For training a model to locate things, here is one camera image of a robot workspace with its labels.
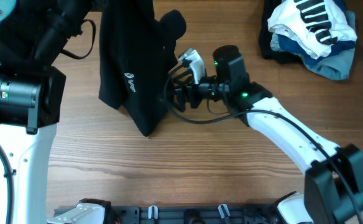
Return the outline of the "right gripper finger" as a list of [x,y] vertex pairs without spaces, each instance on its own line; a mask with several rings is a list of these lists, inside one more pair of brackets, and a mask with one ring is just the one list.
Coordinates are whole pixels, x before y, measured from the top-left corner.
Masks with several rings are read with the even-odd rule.
[[174,89],[176,101],[173,103],[174,107],[181,112],[186,110],[186,88]]
[[191,69],[188,69],[186,71],[184,71],[183,73],[175,76],[174,78],[172,78],[172,82],[177,84],[177,85],[184,85],[185,84],[185,81],[182,80],[182,78],[188,76],[188,75],[191,75],[193,72]]

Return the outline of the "black t-shirt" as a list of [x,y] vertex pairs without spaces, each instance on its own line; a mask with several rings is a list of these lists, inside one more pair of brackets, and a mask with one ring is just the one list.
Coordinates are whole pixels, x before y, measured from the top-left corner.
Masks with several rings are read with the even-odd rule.
[[99,99],[115,110],[125,107],[143,136],[151,135],[168,112],[162,92],[185,32],[180,11],[156,20],[151,0],[110,0],[103,9]]

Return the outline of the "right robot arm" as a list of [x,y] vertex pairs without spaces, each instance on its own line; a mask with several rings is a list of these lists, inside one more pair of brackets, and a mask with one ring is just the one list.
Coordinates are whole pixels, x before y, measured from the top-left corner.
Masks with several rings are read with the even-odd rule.
[[282,150],[304,176],[304,191],[279,200],[269,217],[281,223],[345,223],[362,221],[363,152],[340,146],[312,131],[289,113],[262,85],[252,82],[243,56],[234,45],[213,53],[216,73],[209,76],[195,49],[179,58],[165,81],[163,98],[180,117],[186,105],[222,101],[228,118],[239,118]]

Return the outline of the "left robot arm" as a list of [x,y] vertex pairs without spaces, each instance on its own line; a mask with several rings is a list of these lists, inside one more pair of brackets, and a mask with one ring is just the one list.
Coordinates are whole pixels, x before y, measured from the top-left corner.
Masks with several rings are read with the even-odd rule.
[[53,66],[105,1],[0,0],[0,223],[46,223],[66,77]]

